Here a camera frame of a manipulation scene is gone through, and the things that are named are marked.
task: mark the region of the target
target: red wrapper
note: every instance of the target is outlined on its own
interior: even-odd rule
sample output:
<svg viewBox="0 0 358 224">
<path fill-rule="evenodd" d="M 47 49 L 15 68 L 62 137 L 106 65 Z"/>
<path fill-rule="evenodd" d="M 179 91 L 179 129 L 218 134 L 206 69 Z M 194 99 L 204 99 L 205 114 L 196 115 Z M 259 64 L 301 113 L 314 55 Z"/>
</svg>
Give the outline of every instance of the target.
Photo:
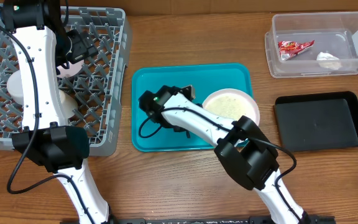
<svg viewBox="0 0 358 224">
<path fill-rule="evenodd" d="M 288 60 L 308 50 L 313 44 L 314 40 L 304 44 L 299 44 L 294 41 L 280 41 L 278 43 L 278 49 L 280 50 L 281 59 Z"/>
</svg>

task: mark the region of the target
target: teal tray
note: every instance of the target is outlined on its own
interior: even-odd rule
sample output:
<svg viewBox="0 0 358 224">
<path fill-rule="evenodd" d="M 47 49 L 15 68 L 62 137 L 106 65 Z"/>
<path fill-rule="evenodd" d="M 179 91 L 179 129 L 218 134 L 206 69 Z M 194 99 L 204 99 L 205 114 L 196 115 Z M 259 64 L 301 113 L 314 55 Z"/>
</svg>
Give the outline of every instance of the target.
<svg viewBox="0 0 358 224">
<path fill-rule="evenodd" d="M 198 136 L 175 133 L 173 129 L 162 128 L 156 135 L 142 139 L 138 135 L 140 124 L 147 115 L 139 108 L 138 99 L 146 91 L 157 92 L 161 86 L 184 87 L 193 85 L 196 92 L 194 103 L 203 103 L 211 93 L 233 88 L 253 97 L 248 69 L 239 63 L 212 65 L 190 65 L 174 67 L 142 68 L 132 78 L 132 143 L 142 152 L 163 152 L 183 150 L 203 150 L 213 147 Z M 159 127 L 152 121 L 142 129 L 143 135 L 154 132 Z"/>
</svg>

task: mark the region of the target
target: gray dish rack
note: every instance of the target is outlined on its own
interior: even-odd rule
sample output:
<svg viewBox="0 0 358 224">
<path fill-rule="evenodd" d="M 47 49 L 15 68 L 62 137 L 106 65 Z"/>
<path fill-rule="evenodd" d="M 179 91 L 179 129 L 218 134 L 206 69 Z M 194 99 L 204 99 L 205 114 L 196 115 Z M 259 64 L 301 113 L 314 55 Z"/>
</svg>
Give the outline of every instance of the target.
<svg viewBox="0 0 358 224">
<path fill-rule="evenodd" d="M 65 17 L 62 7 L 62 19 Z M 122 9 L 69 7 L 67 30 L 88 31 L 99 54 L 85 60 L 81 72 L 59 78 L 59 89 L 78 102 L 71 126 L 88 133 L 90 155 L 110 156 L 117 146 L 121 118 L 121 88 L 129 61 L 132 31 Z M 13 44 L 0 31 L 0 150 L 12 150 L 12 134 L 21 131 L 22 106 L 6 89 L 10 75 L 19 69 Z"/>
</svg>

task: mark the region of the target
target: black plastic tray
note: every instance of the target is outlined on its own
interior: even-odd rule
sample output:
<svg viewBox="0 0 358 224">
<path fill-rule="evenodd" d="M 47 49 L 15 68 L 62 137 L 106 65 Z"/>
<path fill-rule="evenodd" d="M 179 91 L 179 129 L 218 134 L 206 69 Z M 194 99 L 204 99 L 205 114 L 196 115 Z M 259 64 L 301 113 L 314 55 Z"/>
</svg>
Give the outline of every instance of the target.
<svg viewBox="0 0 358 224">
<path fill-rule="evenodd" d="M 358 99 L 351 91 L 282 96 L 274 109 L 288 150 L 358 146 Z"/>
</svg>

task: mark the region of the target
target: wooden table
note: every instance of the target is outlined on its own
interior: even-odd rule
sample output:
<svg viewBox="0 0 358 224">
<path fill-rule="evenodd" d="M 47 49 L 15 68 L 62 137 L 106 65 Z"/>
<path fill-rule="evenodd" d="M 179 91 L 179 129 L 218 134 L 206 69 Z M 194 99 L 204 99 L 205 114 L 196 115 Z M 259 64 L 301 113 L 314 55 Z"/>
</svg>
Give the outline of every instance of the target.
<svg viewBox="0 0 358 224">
<path fill-rule="evenodd" d="M 237 185 L 213 151 L 141 153 L 131 142 L 131 80 L 142 67 L 239 62 L 251 73 L 261 112 L 260 127 L 279 143 L 273 104 L 279 96 L 353 91 L 358 75 L 274 79 L 267 68 L 264 34 L 273 14 L 130 17 L 129 68 L 122 95 L 117 151 L 89 159 L 101 195 L 118 218 L 234 218 L 268 215 L 255 192 Z M 295 200 L 309 213 L 334 215 L 337 223 L 358 223 L 358 148 L 296 153 L 298 167 L 285 178 Z M 58 223 L 76 219 L 63 187 L 54 180 L 22 195 L 9 195 L 6 182 L 18 152 L 0 151 L 0 223 Z M 282 169 L 291 160 L 280 154 Z M 14 182 L 21 189 L 48 177 L 29 161 Z"/>
</svg>

